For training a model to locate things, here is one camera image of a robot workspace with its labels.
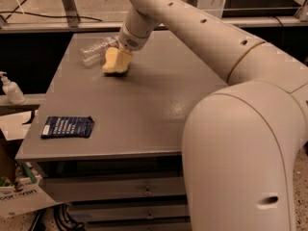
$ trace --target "gray table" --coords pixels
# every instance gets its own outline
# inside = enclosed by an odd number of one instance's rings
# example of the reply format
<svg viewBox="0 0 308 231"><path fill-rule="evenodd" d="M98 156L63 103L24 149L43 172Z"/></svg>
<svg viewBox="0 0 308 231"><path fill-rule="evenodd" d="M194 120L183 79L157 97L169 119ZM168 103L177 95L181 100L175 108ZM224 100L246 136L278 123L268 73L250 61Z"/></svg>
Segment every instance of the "gray table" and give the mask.
<svg viewBox="0 0 308 231"><path fill-rule="evenodd" d="M181 153L192 108L225 87L219 77L169 31L154 32L134 52L126 76L106 77L101 65L82 65L81 47L111 33L75 34L46 100L22 143L18 161L67 161ZM89 139L43 140L48 116L91 116Z"/></svg>

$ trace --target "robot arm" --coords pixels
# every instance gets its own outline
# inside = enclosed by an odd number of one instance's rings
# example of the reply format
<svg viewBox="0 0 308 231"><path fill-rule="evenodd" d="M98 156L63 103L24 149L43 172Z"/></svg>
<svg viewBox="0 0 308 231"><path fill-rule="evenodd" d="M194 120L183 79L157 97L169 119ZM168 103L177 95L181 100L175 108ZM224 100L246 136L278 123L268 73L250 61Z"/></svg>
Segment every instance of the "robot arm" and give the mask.
<svg viewBox="0 0 308 231"><path fill-rule="evenodd" d="M181 0L130 1L122 45L142 49L164 23L234 85L203 99L185 125L193 231L295 231L293 166L307 142L306 66Z"/></svg>

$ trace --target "floor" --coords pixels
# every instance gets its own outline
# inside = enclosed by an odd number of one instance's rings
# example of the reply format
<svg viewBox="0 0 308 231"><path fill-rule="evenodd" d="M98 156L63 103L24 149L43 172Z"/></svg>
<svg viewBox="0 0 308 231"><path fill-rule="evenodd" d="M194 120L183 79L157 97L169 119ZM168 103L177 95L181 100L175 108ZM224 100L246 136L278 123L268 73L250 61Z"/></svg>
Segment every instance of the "floor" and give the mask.
<svg viewBox="0 0 308 231"><path fill-rule="evenodd" d="M17 0L0 0L0 11L12 11L18 7ZM90 16L103 19L104 21L123 21L130 7L128 0L75 0L81 16ZM199 0L198 7L207 8L210 13L221 16L221 9L216 3L210 6L211 0ZM65 15L61 0L27 0L22 4L22 12L40 13L47 15ZM45 18L27 14L13 14L8 18L10 23L41 23L41 22L65 22L65 18ZM295 211L297 231L308 230L308 157L305 149L301 149L295 160ZM29 230L35 213L28 213L14 218L0 218L0 230ZM58 230L53 220L52 209L47 209L43 222L46 230Z"/></svg>

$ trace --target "sponge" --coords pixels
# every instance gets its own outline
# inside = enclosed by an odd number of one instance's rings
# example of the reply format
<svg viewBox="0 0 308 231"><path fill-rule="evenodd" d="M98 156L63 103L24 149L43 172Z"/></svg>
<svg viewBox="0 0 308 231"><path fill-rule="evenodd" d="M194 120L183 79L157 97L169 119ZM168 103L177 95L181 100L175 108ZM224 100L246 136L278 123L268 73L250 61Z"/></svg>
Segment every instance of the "sponge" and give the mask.
<svg viewBox="0 0 308 231"><path fill-rule="evenodd" d="M125 73L133 55L128 50L109 47L106 51L106 63L103 65L103 73Z"/></svg>

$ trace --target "spray bottle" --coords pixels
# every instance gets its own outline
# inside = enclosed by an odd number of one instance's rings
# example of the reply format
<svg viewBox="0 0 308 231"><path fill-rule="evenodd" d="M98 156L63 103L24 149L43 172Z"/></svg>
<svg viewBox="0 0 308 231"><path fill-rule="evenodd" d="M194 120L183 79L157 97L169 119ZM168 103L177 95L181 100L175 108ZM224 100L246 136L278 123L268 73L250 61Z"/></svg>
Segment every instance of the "spray bottle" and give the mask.
<svg viewBox="0 0 308 231"><path fill-rule="evenodd" d="M26 100L26 97L23 95L23 92L19 88L18 84L10 81L7 76L4 76L4 74L7 73L0 71L1 81L3 83L3 92L8 96L12 103L21 104Z"/></svg>

